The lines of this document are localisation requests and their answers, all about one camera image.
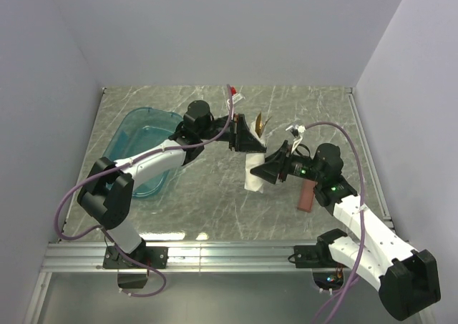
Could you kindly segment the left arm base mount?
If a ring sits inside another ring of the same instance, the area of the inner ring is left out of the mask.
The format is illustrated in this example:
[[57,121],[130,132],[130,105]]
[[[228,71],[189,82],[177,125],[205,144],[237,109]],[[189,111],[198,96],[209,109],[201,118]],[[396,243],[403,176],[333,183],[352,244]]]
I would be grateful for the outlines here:
[[158,270],[165,269],[168,250],[165,246],[148,246],[146,242],[141,242],[133,252],[121,253],[122,250],[114,243],[107,246],[102,267],[108,270],[124,270],[143,268],[143,265],[147,265]]

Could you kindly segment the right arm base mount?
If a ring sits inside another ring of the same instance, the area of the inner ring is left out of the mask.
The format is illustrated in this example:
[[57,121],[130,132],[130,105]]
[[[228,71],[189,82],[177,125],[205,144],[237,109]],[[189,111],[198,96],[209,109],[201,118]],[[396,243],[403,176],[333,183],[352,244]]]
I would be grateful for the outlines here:
[[317,237],[315,245],[295,245],[293,254],[288,257],[289,263],[298,269],[333,268],[338,263],[331,257],[329,245],[338,238],[348,235],[340,229],[333,229]]

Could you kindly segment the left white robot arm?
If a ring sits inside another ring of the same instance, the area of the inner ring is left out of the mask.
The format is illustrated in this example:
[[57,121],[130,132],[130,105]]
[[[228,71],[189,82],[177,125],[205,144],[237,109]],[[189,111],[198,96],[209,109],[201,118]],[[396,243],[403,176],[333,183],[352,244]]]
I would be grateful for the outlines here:
[[163,172],[191,163],[203,152],[204,144],[213,141],[227,142],[236,152],[266,151],[243,115],[230,113],[214,118],[207,102],[195,100],[188,105],[175,132],[163,143],[117,161],[98,159],[77,202],[124,254],[144,263],[148,259],[146,243],[127,219],[133,191]]

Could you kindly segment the teal transparent plastic bin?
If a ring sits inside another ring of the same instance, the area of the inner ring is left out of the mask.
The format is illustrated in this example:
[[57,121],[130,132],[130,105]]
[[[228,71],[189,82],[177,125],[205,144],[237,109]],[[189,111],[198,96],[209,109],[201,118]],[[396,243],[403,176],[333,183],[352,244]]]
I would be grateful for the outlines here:
[[115,161],[142,154],[168,139],[181,121],[182,116],[175,112],[134,109],[122,120],[103,155]]

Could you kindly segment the white paper napkin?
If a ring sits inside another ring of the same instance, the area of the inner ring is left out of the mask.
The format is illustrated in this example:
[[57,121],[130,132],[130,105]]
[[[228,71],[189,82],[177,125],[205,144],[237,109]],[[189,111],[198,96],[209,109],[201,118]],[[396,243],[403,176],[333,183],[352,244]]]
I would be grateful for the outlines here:
[[[253,133],[257,142],[260,142],[263,147],[266,147],[266,138],[262,120],[256,120],[250,124],[250,133]],[[265,162],[265,152],[247,153],[245,156],[245,184],[244,188],[247,191],[263,193],[264,181],[250,171],[254,167],[258,167]]]

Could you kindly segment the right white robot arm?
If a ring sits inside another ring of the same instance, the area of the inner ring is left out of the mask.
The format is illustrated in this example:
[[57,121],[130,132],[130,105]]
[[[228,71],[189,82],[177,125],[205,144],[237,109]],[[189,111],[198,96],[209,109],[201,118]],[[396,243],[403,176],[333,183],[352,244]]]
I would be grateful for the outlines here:
[[379,294],[387,312],[405,320],[440,301],[437,261],[428,250],[418,251],[398,237],[365,204],[342,175],[339,147],[318,146],[313,157],[294,154],[284,142],[250,173],[275,184],[287,176],[314,181],[314,195],[320,206],[344,224],[357,238],[354,242],[341,230],[318,238],[324,260],[354,269]]

